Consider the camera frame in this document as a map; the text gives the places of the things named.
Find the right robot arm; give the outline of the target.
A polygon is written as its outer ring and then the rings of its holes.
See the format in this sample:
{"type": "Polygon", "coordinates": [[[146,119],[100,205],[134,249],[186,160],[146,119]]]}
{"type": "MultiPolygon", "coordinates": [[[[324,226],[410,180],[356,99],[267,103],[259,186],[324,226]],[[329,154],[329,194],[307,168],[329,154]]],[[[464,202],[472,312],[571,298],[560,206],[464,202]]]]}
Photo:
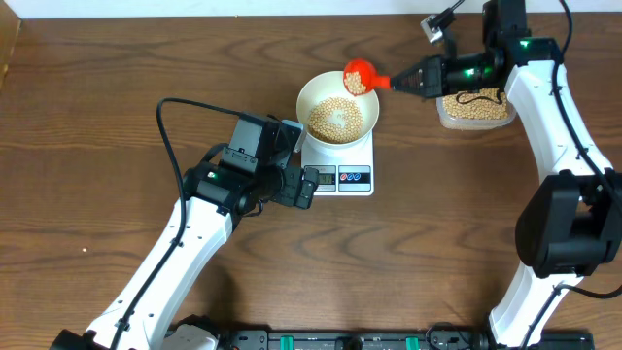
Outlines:
{"type": "Polygon", "coordinates": [[[621,176],[591,138],[570,93],[566,46],[536,37],[521,1],[482,9],[481,53],[458,55],[452,9],[421,25],[444,54],[391,78],[392,90],[426,99],[497,88],[517,112],[536,160],[539,187],[515,226],[518,269],[488,316],[476,349],[543,347],[541,333],[568,293],[611,262],[621,244],[621,176]]]}

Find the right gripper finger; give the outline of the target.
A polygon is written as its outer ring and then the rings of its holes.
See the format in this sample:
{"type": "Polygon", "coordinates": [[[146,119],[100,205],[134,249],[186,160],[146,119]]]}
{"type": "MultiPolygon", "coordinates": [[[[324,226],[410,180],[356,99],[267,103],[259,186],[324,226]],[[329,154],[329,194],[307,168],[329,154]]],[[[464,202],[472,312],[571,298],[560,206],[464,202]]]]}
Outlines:
{"type": "Polygon", "coordinates": [[[428,84],[431,81],[431,57],[425,57],[391,78],[392,84],[428,84]]]}
{"type": "Polygon", "coordinates": [[[419,97],[435,97],[433,87],[421,86],[419,83],[412,85],[394,85],[392,89],[397,92],[408,93],[419,97]]]}

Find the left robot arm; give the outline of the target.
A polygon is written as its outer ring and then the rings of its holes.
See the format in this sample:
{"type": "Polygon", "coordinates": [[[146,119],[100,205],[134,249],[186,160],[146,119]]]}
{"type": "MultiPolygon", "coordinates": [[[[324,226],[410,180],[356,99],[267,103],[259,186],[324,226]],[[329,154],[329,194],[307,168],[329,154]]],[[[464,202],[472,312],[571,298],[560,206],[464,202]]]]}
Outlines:
{"type": "Polygon", "coordinates": [[[318,173],[290,163],[305,135],[299,122],[241,115],[231,140],[178,178],[166,228],[116,300],[84,333],[61,331],[51,349],[217,349],[216,332],[172,319],[242,219],[267,202],[310,207],[318,173]]]}

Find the red plastic measuring scoop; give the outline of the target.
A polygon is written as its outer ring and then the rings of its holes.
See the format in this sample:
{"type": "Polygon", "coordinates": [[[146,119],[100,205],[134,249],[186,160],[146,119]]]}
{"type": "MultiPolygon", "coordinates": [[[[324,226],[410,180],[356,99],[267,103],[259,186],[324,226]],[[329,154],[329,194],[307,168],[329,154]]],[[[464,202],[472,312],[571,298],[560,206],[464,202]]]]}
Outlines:
{"type": "Polygon", "coordinates": [[[372,63],[361,58],[346,64],[342,81],[346,90],[355,96],[370,93],[376,88],[392,88],[389,76],[379,75],[372,63]]]}

